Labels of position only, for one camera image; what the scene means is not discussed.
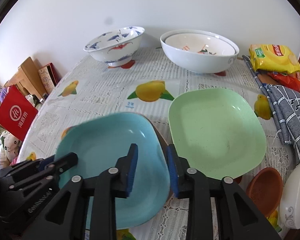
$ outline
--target checkered cloth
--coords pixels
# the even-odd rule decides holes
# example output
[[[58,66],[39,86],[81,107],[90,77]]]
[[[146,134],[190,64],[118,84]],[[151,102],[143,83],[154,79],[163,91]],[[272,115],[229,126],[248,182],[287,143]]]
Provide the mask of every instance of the checkered cloth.
[[[243,56],[261,92],[267,96],[278,129],[278,137],[283,144],[293,144],[296,164],[300,163],[300,93],[281,85],[261,83],[258,72],[252,68],[250,59]]]

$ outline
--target lace tablecloth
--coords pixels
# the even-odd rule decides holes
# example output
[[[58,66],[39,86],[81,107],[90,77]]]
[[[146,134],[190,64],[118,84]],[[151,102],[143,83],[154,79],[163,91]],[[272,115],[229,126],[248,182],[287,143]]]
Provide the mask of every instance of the lace tablecloth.
[[[214,74],[196,74],[177,67],[164,55],[162,49],[142,48],[134,55],[136,63],[130,69],[109,69],[106,64],[86,56],[57,85],[33,121],[19,153],[18,161],[32,152],[37,158],[56,153],[61,136],[68,127],[113,112],[137,112],[150,119],[168,143],[172,143],[168,124],[171,101],[155,102],[127,99],[137,85],[151,80],[164,80],[166,89],[174,97],[187,91],[223,87],[243,96],[253,108],[259,88],[242,60],[236,60],[225,77]],[[60,96],[65,88],[77,81],[76,94]],[[265,131],[267,149],[259,166],[244,174],[240,186],[245,190],[252,178],[263,168],[276,168],[285,183],[294,168],[293,152],[276,137],[274,121],[259,121]],[[214,239],[218,239],[218,226],[214,199]],[[162,210],[147,223],[130,229],[137,240],[184,240],[186,235],[188,200],[171,198]],[[288,229],[278,219],[284,238]]]

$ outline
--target porcelain bowl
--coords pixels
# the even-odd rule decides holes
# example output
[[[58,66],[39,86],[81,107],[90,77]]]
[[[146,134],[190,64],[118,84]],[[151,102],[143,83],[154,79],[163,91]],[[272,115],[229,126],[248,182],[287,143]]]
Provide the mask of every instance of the porcelain bowl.
[[[132,59],[132,55],[140,47],[144,32],[144,28],[136,26],[109,31],[91,40],[83,50],[95,60],[108,63],[109,66],[122,66]]]
[[[284,185],[279,213],[285,226],[300,229],[300,164]]]
[[[234,63],[238,46],[206,31],[174,30],[160,37],[166,56],[176,65],[196,73],[222,72]]]

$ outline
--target red paper bag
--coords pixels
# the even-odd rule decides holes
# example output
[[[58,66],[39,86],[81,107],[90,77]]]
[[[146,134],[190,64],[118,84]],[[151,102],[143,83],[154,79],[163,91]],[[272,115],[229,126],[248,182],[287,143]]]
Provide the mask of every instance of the red paper bag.
[[[23,141],[38,110],[11,86],[0,105],[0,124],[19,140]]]

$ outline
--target red snack bag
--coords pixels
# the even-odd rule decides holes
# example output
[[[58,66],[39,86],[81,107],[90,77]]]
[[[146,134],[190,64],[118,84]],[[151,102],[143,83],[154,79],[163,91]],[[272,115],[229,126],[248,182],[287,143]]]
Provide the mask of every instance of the red snack bag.
[[[291,88],[300,93],[300,72],[296,71],[291,74],[278,73],[275,71],[269,71],[268,75],[274,80],[278,81],[281,85]]]
[[[38,110],[11,86],[0,105],[0,124],[19,140],[23,141]]]

